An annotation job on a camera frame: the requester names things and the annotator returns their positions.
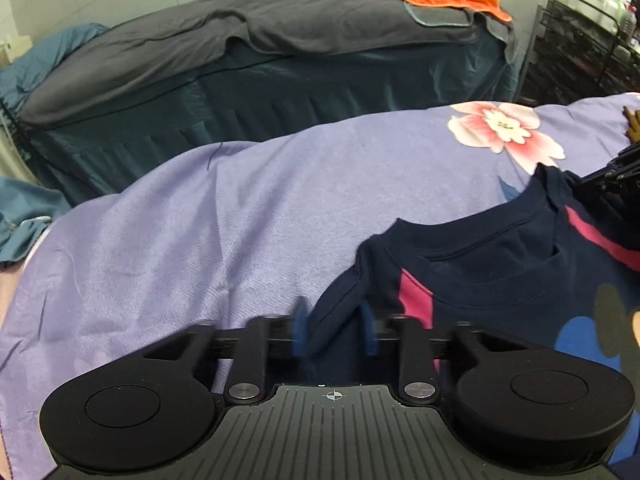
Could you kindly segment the navy Mickey Mouse sweatshirt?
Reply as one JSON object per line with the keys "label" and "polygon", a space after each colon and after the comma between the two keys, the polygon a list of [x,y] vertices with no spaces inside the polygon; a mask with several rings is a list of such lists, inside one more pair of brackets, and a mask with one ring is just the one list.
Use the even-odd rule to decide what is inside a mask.
{"label": "navy Mickey Mouse sweatshirt", "polygon": [[[568,479],[639,474],[639,247],[616,242],[539,167],[514,200],[365,240],[308,320],[320,479]],[[360,385],[360,307],[430,332],[439,399]]]}

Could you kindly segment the brown folded garment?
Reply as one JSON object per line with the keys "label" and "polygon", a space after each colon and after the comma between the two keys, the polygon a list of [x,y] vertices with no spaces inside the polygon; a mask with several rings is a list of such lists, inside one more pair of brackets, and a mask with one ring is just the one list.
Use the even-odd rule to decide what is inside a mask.
{"label": "brown folded garment", "polygon": [[640,110],[631,110],[624,107],[623,114],[628,122],[625,136],[631,144],[640,142]]}

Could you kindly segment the purple floral bed sheet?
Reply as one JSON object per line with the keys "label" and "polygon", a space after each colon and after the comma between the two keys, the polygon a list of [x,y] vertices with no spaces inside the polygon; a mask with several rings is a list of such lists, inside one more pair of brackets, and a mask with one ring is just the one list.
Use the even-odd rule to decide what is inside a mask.
{"label": "purple floral bed sheet", "polygon": [[368,238],[514,200],[539,167],[590,174],[626,143],[637,93],[530,108],[474,101],[196,148],[44,232],[1,329],[1,474],[39,479],[63,382],[201,320],[315,307]]}

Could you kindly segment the blue teal bedding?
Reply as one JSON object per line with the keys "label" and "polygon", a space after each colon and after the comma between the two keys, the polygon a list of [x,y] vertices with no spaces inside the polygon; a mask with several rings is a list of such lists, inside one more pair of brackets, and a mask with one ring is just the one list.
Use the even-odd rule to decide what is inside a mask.
{"label": "blue teal bedding", "polygon": [[56,32],[1,69],[1,266],[25,259],[54,220],[72,209],[64,194],[46,188],[27,167],[35,128],[22,117],[27,100],[72,53],[107,27],[76,25]]}

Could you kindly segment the dark teal bed cover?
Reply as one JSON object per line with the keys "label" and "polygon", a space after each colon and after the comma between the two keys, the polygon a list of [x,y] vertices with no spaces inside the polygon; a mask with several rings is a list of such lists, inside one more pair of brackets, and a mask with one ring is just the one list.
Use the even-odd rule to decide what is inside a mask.
{"label": "dark teal bed cover", "polygon": [[261,55],[232,44],[220,60],[130,91],[52,126],[24,127],[27,166],[71,204],[122,192],[205,144],[262,142],[361,115],[464,101],[509,101],[518,71],[487,32],[329,56]]}

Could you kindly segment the grey blanket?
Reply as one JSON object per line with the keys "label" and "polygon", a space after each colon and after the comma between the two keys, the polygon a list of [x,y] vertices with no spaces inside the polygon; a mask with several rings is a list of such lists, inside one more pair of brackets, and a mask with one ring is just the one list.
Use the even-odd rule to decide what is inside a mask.
{"label": "grey blanket", "polygon": [[259,54],[334,55],[421,44],[468,44],[486,30],[512,61],[511,25],[469,9],[402,0],[196,0],[119,24],[80,47],[22,111],[47,127],[224,56],[231,40]]}

